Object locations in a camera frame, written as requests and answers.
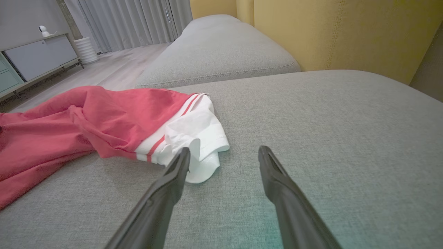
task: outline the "teal drawer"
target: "teal drawer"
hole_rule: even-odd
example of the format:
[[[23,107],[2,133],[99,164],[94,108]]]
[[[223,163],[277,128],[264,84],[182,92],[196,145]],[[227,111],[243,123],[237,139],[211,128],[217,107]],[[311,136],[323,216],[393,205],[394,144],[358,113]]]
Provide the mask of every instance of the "teal drawer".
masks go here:
[[[8,69],[8,68],[5,66],[3,61],[0,61],[0,72],[3,71],[3,70],[6,70],[6,69]]]
[[[0,92],[19,83],[10,71],[0,73]]]

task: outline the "yellow upholstered headboard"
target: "yellow upholstered headboard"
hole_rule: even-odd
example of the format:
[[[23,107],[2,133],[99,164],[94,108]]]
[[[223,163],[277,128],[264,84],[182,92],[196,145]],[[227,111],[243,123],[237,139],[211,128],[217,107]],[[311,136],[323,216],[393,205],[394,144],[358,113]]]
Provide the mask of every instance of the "yellow upholstered headboard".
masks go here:
[[[254,0],[190,0],[194,19],[227,14],[254,26]]]
[[[190,0],[192,17],[227,14],[237,18],[237,0]]]
[[[363,70],[409,84],[443,19],[443,1],[255,0],[254,16],[304,71]]]
[[[237,18],[254,26],[254,0],[237,0]]]

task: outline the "sofa seat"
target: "sofa seat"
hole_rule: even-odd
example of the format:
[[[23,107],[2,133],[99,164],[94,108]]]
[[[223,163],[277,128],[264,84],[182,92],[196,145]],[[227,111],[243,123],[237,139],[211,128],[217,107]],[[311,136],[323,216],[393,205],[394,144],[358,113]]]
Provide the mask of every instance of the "sofa seat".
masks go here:
[[[209,180],[185,184],[164,248],[282,248],[260,145],[343,249],[443,244],[443,103],[352,70],[174,90],[211,95],[231,148]],[[97,154],[71,161],[0,211],[1,248],[103,248],[163,169]]]
[[[137,88],[171,88],[206,82],[300,72],[277,43],[229,15],[193,20],[137,79]]]

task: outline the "cabinet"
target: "cabinet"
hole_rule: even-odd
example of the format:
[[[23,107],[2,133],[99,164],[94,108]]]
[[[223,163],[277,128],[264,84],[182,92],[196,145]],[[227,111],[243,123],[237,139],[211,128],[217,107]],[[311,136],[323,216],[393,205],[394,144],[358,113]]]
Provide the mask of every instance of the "cabinet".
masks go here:
[[[42,37],[0,53],[0,101],[60,69],[82,62],[67,34]]]
[[[26,81],[77,58],[66,35],[15,47],[5,53]]]
[[[0,92],[20,83],[23,83],[20,76],[9,65],[6,58],[0,54]]]

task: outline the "white cloth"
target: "white cloth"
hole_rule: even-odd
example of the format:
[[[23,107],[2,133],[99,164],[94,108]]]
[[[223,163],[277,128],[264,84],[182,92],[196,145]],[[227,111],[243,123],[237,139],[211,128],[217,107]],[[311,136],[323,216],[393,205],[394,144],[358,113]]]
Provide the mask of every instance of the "white cloth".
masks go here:
[[[191,96],[182,109],[136,149],[139,160],[168,165],[179,149],[189,147],[186,181],[202,183],[220,166],[218,152],[229,149],[220,121],[206,93]]]

